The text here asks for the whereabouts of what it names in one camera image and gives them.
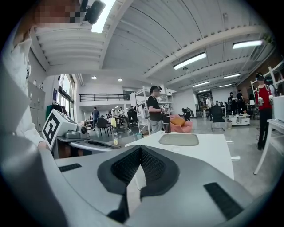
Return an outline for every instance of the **black chair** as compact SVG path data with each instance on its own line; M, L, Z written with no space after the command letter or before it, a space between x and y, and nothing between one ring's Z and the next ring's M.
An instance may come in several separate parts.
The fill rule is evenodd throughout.
M106 119L102 118L102 117L99 117L97 119L97 122L98 122L99 131L101 132L101 136L103 136L101 129L105 129L105 134L106 134L106 130L107 130L107 136L110 136L109 133L108 133L108 127L110 128L110 133L112 133L112 132L111 132L111 126L108 123L108 121Z
M223 119L223 109L221 106L212 106L211 107L211 114L213 117L213 121L211 124L211 130L213 131L213 129L223 129L223 131L225 131L225 119ZM214 123L220 123L220 127L213 127Z

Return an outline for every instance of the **person in red shirt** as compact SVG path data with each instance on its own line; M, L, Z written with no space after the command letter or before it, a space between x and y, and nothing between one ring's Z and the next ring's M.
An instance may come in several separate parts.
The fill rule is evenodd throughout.
M260 116L260 134L257 144L259 150L265 146L267 132L268 132L268 119L272 119L272 106L271 106L271 91L269 86L264 84L264 76L261 73L256 74L258 87L256 88L255 97L256 104L259 106Z

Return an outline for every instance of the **window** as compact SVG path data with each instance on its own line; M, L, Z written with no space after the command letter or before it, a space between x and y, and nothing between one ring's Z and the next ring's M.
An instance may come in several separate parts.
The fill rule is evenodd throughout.
M60 76L57 102L65 107L67 115L74 120L73 96L75 82L70 74Z

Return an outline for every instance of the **black rubber strip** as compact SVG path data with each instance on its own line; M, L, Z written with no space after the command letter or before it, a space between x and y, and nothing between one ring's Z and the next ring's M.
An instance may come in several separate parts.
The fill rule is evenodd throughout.
M75 163L71 165L60 166L58 168L61 172L66 172L66 171L73 170L73 169L80 168L80 167L82 167L80 164Z
M242 207L219 184L210 183L204 187L227 220L243 211Z

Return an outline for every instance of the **chair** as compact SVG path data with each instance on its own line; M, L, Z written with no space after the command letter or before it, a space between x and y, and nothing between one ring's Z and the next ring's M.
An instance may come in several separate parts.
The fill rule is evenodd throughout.
M101 129L105 129L105 134L106 134L106 130L107 130L107 136L110 136L110 135L108 134L108 127L110 128L110 133L112 133L112 132L111 132L111 126L110 126L110 124L108 123L108 121L107 121L106 119L102 118L102 117L99 117L99 118L97 119L97 122L98 122L99 131L101 132L101 136L103 136Z
M175 117L180 117L179 115L171 115L170 120L175 118ZM176 132L176 133L190 133L192 129L192 122L191 121L186 121L182 126L180 125L174 125L173 123L170 124L170 130L171 132Z
M225 131L225 119L223 119L223 110L221 106L212 106L211 107L211 114L212 114L212 118L213 121L211 123L211 130L213 131L213 129L223 129L223 131ZM213 127L214 123L220 123L220 127Z

